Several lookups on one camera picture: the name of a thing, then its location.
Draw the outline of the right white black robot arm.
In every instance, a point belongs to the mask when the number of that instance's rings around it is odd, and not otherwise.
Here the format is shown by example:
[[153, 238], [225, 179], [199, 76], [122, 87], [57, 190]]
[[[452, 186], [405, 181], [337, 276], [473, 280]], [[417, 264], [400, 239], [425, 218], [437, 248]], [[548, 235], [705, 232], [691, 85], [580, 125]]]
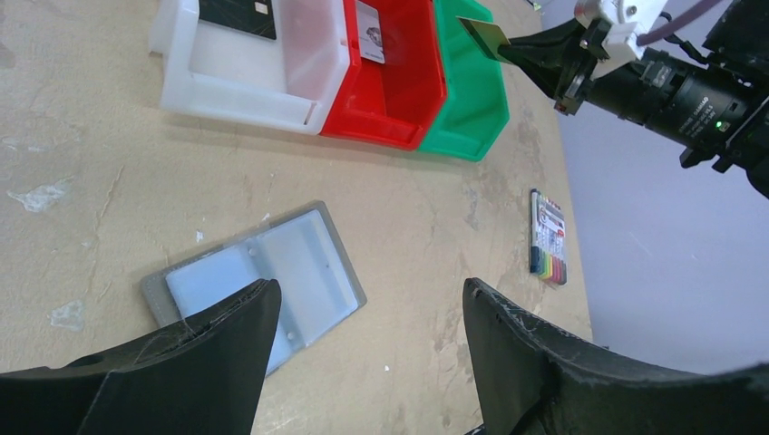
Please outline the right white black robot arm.
[[[555, 103], [590, 103], [683, 146], [688, 169], [742, 169], [768, 191], [768, 4], [734, 1], [698, 51], [661, 1], [580, 1], [567, 23], [496, 48]], [[657, 20], [665, 18], [664, 26]]]

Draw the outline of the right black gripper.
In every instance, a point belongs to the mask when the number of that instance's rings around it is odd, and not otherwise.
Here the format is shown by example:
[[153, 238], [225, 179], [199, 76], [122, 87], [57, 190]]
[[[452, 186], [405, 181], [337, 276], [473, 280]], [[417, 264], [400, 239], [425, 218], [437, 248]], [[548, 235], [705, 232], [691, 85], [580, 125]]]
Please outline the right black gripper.
[[601, 20], [584, 27], [576, 19], [501, 44], [497, 54], [518, 66], [563, 115], [574, 115], [584, 102], [590, 75], [601, 52]]

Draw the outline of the grey leather card holder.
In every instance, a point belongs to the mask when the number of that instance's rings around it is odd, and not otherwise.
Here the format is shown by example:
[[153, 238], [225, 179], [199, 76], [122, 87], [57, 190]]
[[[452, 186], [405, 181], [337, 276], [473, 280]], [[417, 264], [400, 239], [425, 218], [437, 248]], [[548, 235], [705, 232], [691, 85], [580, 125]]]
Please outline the grey leather card holder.
[[269, 355], [272, 373], [362, 308], [367, 298], [322, 201], [281, 216], [141, 280], [161, 327], [184, 320], [259, 279], [278, 281], [282, 302]]

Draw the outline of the gold card black stripe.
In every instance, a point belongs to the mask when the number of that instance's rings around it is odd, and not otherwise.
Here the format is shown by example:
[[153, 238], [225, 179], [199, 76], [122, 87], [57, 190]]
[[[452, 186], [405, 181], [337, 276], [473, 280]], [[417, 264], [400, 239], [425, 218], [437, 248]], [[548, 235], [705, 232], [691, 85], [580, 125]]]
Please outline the gold card black stripe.
[[486, 58], [499, 63], [510, 63], [499, 52], [502, 47], [509, 46], [510, 42], [497, 24], [462, 16], [457, 16], [457, 20]]

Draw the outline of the black credit card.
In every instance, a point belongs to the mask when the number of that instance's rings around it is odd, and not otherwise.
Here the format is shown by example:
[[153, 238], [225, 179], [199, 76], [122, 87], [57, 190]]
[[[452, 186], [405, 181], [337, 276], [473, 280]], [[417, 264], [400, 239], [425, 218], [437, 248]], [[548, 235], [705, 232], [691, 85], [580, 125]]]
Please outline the black credit card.
[[271, 0], [199, 0], [199, 19], [272, 41], [277, 39]]

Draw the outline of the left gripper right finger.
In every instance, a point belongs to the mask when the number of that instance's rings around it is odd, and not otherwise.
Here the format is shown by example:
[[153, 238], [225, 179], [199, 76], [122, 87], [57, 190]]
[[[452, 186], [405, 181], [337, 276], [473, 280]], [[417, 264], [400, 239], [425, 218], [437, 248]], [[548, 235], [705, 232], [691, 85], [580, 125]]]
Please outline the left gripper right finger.
[[478, 278], [462, 309], [481, 434], [765, 434], [768, 367], [701, 375], [613, 353]]

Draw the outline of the white plastic bin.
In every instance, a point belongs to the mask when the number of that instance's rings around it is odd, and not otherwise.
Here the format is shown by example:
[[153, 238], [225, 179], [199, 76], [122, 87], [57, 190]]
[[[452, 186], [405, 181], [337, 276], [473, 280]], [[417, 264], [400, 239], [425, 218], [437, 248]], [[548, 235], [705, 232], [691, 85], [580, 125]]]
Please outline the white plastic bin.
[[345, 1], [272, 1], [275, 41], [199, 19], [199, 1], [162, 1], [149, 49], [162, 58], [160, 107], [317, 135], [340, 89]]

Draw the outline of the green plastic bin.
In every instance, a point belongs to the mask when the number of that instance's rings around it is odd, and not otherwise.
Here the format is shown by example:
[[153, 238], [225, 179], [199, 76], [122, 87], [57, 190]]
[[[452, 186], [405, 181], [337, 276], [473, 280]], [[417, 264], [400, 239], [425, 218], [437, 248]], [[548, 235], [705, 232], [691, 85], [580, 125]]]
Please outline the green plastic bin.
[[460, 23], [492, 13], [476, 1], [435, 1], [447, 98], [419, 152], [481, 161], [510, 119], [501, 66], [484, 56]]

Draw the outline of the silver pink credit card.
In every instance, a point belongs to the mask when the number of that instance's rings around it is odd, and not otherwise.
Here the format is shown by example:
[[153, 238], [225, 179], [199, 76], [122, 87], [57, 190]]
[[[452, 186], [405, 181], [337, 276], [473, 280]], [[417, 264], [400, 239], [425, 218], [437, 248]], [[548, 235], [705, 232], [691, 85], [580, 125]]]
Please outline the silver pink credit card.
[[378, 10], [362, 1], [356, 1], [355, 15], [361, 57], [374, 63], [385, 64], [384, 39]]

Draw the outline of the box of coloured markers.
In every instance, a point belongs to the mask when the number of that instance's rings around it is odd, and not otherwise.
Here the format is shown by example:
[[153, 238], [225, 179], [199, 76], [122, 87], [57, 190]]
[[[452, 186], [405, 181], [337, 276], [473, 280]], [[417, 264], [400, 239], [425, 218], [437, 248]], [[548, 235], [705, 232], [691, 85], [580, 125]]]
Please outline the box of coloured markers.
[[560, 206], [533, 188], [530, 191], [530, 272], [540, 280], [565, 285], [568, 280], [566, 222]]

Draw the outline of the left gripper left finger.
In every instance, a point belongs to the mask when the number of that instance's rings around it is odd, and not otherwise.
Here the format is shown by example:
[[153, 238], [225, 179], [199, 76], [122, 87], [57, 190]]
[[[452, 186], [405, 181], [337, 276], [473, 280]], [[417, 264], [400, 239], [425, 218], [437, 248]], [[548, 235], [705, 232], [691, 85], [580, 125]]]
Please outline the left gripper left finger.
[[1, 377], [4, 434], [248, 434], [282, 294], [259, 279], [187, 319], [60, 368]]

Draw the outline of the red plastic bin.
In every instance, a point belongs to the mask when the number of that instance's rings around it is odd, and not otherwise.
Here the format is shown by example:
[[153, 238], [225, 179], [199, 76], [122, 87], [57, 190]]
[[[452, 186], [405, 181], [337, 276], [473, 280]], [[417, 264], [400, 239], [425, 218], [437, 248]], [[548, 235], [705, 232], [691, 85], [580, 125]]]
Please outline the red plastic bin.
[[371, 1], [379, 15], [384, 62], [364, 57], [354, 1], [343, 3], [350, 64], [322, 135], [413, 151], [447, 98], [431, 1]]

